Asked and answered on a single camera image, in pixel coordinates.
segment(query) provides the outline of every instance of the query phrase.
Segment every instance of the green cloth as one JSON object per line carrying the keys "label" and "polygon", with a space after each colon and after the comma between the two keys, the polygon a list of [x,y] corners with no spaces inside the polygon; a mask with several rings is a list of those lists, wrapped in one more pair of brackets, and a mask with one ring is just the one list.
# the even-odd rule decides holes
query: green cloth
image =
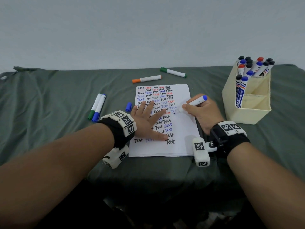
{"label": "green cloth", "polygon": [[[221,67],[171,68],[187,78],[154,69],[57,71],[15,67],[0,80],[0,165],[17,155],[92,124],[87,119],[98,93],[107,98],[101,115],[124,110],[134,103],[139,83],[132,79],[162,75],[144,85],[188,84],[191,96],[204,93],[223,115],[221,91],[232,69]],[[243,125],[252,144],[305,180],[305,72],[294,65],[277,65],[271,74],[271,108],[256,125]],[[240,190],[226,164],[211,161],[198,168],[191,157],[126,158],[117,169],[102,162],[88,179],[109,190],[129,195],[201,189]]]}

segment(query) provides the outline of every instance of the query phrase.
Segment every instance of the pen holder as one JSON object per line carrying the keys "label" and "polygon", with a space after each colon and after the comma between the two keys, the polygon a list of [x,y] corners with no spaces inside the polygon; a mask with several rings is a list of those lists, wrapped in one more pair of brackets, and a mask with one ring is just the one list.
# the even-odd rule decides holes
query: pen holder
{"label": "pen holder", "polygon": [[222,90],[222,99],[228,121],[242,124],[256,124],[269,111],[270,107],[270,79],[269,71],[264,77],[251,77],[247,83],[242,99],[242,107],[237,108],[235,78],[237,65],[234,64],[227,82]]}

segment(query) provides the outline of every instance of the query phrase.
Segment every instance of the left hand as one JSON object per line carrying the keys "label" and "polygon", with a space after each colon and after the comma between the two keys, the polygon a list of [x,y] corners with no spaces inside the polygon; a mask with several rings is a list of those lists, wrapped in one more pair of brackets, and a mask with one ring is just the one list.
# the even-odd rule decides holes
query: left hand
{"label": "left hand", "polygon": [[141,103],[139,109],[136,105],[133,107],[130,115],[133,117],[135,123],[137,124],[135,136],[153,140],[167,140],[168,136],[166,134],[162,134],[152,130],[152,126],[166,112],[165,109],[162,109],[161,111],[158,111],[157,113],[149,117],[150,112],[153,109],[154,103],[155,102],[152,100],[145,110],[145,101]]}

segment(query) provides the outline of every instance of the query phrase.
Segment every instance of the stack of paper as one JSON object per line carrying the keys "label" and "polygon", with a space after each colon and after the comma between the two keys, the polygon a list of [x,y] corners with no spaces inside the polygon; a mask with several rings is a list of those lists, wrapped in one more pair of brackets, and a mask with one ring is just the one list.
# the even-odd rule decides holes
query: stack of paper
{"label": "stack of paper", "polygon": [[136,138],[130,141],[130,157],[151,156],[193,156],[192,139],[199,137],[195,118],[187,112],[173,114],[175,110],[190,99],[187,84],[164,86],[138,86],[135,95],[135,105],[139,107],[142,101],[147,105],[154,100],[155,105],[151,115],[166,108],[166,114],[158,119],[153,130],[168,135],[167,141]]}

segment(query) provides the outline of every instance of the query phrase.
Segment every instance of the finger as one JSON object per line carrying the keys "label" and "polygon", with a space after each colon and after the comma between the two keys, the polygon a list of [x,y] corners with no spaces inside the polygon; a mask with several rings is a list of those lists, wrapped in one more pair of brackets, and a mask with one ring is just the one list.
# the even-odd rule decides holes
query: finger
{"label": "finger", "polygon": [[168,135],[163,134],[163,133],[159,133],[159,132],[156,132],[156,131],[152,131],[151,139],[153,139],[153,140],[167,140]]}
{"label": "finger", "polygon": [[198,99],[198,98],[201,97],[201,96],[204,96],[204,94],[200,93],[200,94],[198,94],[198,95],[192,97],[191,99],[189,99],[186,103],[187,103],[187,104],[188,104],[188,103],[191,103],[193,100],[196,100],[196,99]]}
{"label": "finger", "polygon": [[202,108],[200,107],[197,107],[197,106],[193,106],[193,105],[190,105],[190,104],[182,104],[182,108],[187,111],[188,113],[190,114],[193,114],[193,115],[198,115],[200,113],[200,111],[202,111]]}
{"label": "finger", "polygon": [[136,115],[137,115],[137,116],[142,115],[142,113],[143,113],[143,111],[144,111],[144,108],[145,108],[145,104],[146,104],[145,101],[143,101],[143,102],[140,104],[139,109],[138,109],[137,112],[136,112]]}
{"label": "finger", "polygon": [[146,109],[144,110],[143,116],[144,116],[145,118],[148,119],[148,117],[150,116],[150,113],[151,113],[151,111],[152,111],[152,109],[153,109],[154,104],[155,104],[155,102],[152,100],[152,101],[149,103],[149,105],[146,107]]}
{"label": "finger", "polygon": [[135,105],[135,106],[132,108],[132,111],[131,111],[130,115],[131,115],[131,116],[134,116],[134,115],[136,114],[136,112],[137,112],[137,109],[138,109],[138,107]]}
{"label": "finger", "polygon": [[150,123],[151,126],[153,126],[158,121],[158,119],[165,113],[166,113],[166,109],[162,109],[161,111],[158,111],[148,119],[148,122]]}

